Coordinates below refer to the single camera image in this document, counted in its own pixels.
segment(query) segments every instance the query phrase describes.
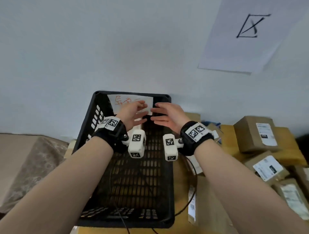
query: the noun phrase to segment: forearm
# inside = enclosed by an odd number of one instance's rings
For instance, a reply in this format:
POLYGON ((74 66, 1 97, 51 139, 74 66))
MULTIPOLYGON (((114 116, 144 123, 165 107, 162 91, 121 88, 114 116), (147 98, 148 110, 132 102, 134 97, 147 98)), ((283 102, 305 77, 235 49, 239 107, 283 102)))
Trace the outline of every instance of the forearm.
POLYGON ((213 140, 194 152, 205 176, 240 233, 308 233, 285 202, 213 140))
POLYGON ((70 233, 112 154, 103 139, 91 138, 0 221, 0 233, 70 233))

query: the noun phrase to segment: person's left arm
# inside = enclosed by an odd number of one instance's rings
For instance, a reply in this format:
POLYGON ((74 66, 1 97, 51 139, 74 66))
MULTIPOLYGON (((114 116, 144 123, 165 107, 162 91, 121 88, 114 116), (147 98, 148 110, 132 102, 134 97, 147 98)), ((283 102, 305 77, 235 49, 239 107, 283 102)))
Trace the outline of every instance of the person's left arm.
MULTIPOLYGON (((148 113, 137 114, 146 107, 144 101, 127 104, 117 117, 129 131, 146 121, 134 121, 148 113)), ((15 205, 0 221, 0 233, 70 233, 112 155, 105 140, 92 137, 15 205)))

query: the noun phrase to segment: black marker drawing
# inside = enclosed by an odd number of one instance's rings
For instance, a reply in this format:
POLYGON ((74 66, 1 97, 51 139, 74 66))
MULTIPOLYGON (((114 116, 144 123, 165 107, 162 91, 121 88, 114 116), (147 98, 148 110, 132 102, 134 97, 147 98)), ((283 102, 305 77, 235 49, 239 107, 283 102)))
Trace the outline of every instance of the black marker drawing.
POLYGON ((260 23, 261 21, 263 21, 263 20, 265 19, 265 17, 269 17, 269 16, 271 16, 271 14, 269 14, 269 15, 251 15, 251 14, 248 14, 248 16, 247 16, 247 18, 246 18, 246 20, 245 20, 243 26, 241 27, 241 30, 239 31, 239 33, 238 33, 238 35, 237 35, 236 38, 239 38, 239 37, 252 37, 252 38, 256 38, 256 37, 257 37, 257 35, 256 35, 256 34, 257 34, 257 29, 256 29, 255 26, 256 26, 258 23, 260 23), (259 21, 257 21, 256 23, 254 23, 253 19, 256 19, 256 17, 252 17, 252 16, 258 16, 258 17, 260 16, 261 18, 260 18, 259 21), (248 22, 248 20, 250 20, 252 26, 249 27, 248 29, 244 30, 244 27, 245 27, 246 23, 248 22), (254 30, 253 36, 242 36, 243 33, 249 31, 250 29, 253 29, 253 30, 254 30))

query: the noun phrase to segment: black wristband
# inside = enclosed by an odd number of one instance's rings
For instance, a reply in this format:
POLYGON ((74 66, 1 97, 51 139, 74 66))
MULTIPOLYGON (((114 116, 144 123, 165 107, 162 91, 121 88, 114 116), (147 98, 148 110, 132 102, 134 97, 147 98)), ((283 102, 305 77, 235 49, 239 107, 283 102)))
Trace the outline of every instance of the black wristband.
POLYGON ((121 120, 119 120, 114 130, 111 131, 104 127, 109 124, 110 121, 108 123, 104 123, 104 121, 102 121, 101 124, 103 124, 103 126, 100 128, 99 125, 99 128, 92 134, 92 136, 97 136, 105 140, 112 147, 114 152, 124 153, 128 147, 121 141, 126 141, 129 138, 125 125, 121 120))
POLYGON ((178 150, 184 156, 193 155, 195 149, 204 141, 209 139, 214 140, 214 136, 211 134, 210 130, 195 121, 187 122, 181 128, 180 135, 182 137, 184 147, 179 148, 178 150))

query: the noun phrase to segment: yellow table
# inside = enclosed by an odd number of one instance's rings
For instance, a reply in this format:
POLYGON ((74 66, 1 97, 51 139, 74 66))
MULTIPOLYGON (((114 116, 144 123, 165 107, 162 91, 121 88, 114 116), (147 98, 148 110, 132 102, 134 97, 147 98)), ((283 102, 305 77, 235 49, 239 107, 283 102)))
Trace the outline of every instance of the yellow table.
MULTIPOLYGON (((232 125, 221 125, 224 132, 222 138, 223 150, 242 161, 246 159, 244 154, 241 154, 238 149, 237 139, 232 125)), ((306 165, 306 160, 298 149, 297 143, 288 128, 276 127, 275 131, 278 136, 278 145, 283 149, 273 156, 283 165, 306 165)), ((188 171, 182 160, 177 160, 173 163, 174 166, 174 196, 175 196, 175 211, 181 210, 188 202, 188 171)), ((156 229, 159 234, 165 233, 207 233, 200 227, 195 227, 188 222, 188 208, 175 218, 174 225, 169 229, 156 229)), ((132 234, 153 234, 151 229, 132 228, 132 234)), ((80 227, 78 234, 126 234, 125 228, 85 228, 80 227)))

